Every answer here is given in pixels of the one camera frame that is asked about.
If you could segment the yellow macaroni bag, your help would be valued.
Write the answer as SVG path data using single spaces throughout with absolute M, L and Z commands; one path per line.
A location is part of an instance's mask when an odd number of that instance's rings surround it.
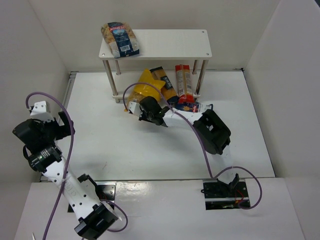
M 127 89 L 130 94 L 126 100 L 124 111 L 128 111 L 130 102 L 140 103 L 146 97 L 153 97 L 157 102 L 161 101 L 163 99 L 162 88 L 164 86 L 165 82 L 163 80 L 154 79 L 151 71 L 145 69 L 136 84 Z

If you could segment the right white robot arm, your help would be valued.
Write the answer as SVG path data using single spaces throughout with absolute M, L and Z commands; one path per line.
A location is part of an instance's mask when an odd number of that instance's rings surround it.
M 212 109 L 204 112 L 170 109 L 168 106 L 161 107 L 151 96 L 144 98 L 139 103 L 139 108 L 140 121 L 195 131 L 207 156 L 212 156 L 222 169 L 233 165 L 230 154 L 231 131 Z

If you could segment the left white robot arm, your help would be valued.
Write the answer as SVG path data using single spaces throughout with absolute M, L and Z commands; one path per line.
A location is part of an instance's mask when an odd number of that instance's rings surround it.
M 59 116 L 63 125 L 59 125 L 47 110 L 32 110 L 30 118 L 12 132 L 24 143 L 22 153 L 29 166 L 52 181 L 68 200 L 79 222 L 75 232 L 86 240 L 96 240 L 118 220 L 118 216 L 100 201 L 96 193 L 98 186 L 89 175 L 75 177 L 67 167 L 67 160 L 56 141 L 73 136 L 75 130 L 63 111 Z

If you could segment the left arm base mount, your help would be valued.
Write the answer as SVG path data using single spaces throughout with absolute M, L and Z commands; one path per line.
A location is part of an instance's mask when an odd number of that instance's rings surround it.
M 82 182 L 68 180 L 64 186 L 63 195 L 68 201 L 68 213 L 74 213 L 76 218 L 85 218 L 94 211 L 94 206 L 100 206 L 101 200 L 115 200 L 116 183 L 95 182 L 87 179 Z

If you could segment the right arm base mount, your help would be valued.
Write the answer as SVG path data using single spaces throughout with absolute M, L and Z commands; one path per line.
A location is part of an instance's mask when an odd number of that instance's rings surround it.
M 251 207 L 244 180 L 240 180 L 232 190 L 229 190 L 226 184 L 218 181 L 204 181 L 202 184 L 200 192 L 204 195 L 207 211 L 240 209 L 239 206 Z

